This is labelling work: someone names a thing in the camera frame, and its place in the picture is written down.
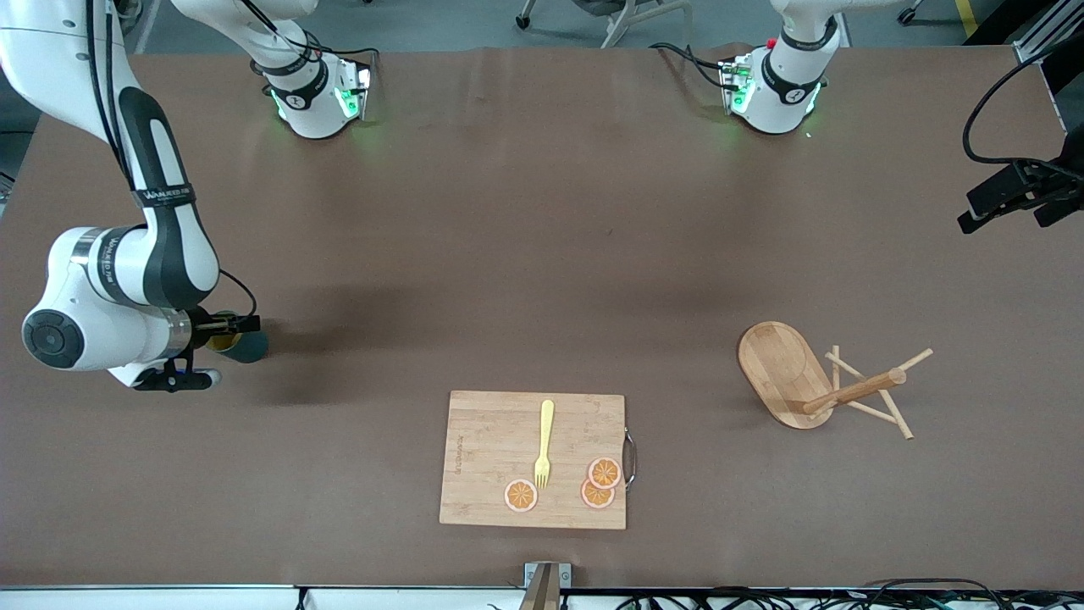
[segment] white robotic arm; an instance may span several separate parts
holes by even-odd
[[[108,369],[141,390],[209,388],[218,374],[192,369],[191,351],[238,323],[258,328],[258,319],[198,308],[218,258],[169,122],[128,65],[112,0],[0,3],[0,64],[42,112],[109,143],[144,218],[56,238],[44,294],[23,325],[27,350],[53,368]],[[189,361],[181,373],[178,356]]]
[[[304,138],[337,133],[365,107],[370,66],[344,60],[291,20],[319,0],[172,0],[185,16],[210,26],[253,57],[270,83],[279,116]]]
[[[773,47],[760,47],[721,65],[727,87],[723,105],[760,131],[795,129],[813,111],[824,69],[839,48],[836,13],[900,1],[771,0],[783,15],[783,31]]]

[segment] fork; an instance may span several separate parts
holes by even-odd
[[[553,401],[542,401],[542,442],[539,459],[534,463],[534,486],[544,490],[550,482],[550,430],[553,428]]]

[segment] orange slice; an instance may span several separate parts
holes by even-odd
[[[588,467],[588,481],[599,490],[612,490],[621,482],[621,466],[615,459],[598,458]]]
[[[516,479],[504,489],[504,504],[516,512],[527,512],[538,503],[539,491],[526,479]]]
[[[599,490],[592,485],[590,480],[580,485],[580,499],[591,508],[606,508],[614,504],[615,497],[617,497],[616,490]]]

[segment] brown table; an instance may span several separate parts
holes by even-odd
[[[586,586],[1084,586],[1084,218],[955,222],[1009,49],[843,50],[784,137],[673,56],[487,49],[387,55],[372,122],[304,141],[246,63],[134,61],[269,320],[264,362],[202,354],[212,391],[24,352],[53,237],[138,218],[104,144],[34,140],[0,224],[0,582],[503,585],[545,558]],[[976,146],[1061,139],[1029,70]],[[776,424],[735,359],[765,320],[867,372],[932,347],[895,393],[917,440]],[[624,394],[629,529],[438,524],[454,389]]]

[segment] metal handle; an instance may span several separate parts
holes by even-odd
[[[624,492],[629,493],[632,482],[636,480],[636,442],[632,440],[629,429],[624,429],[624,451],[621,452],[621,470],[624,472]]]

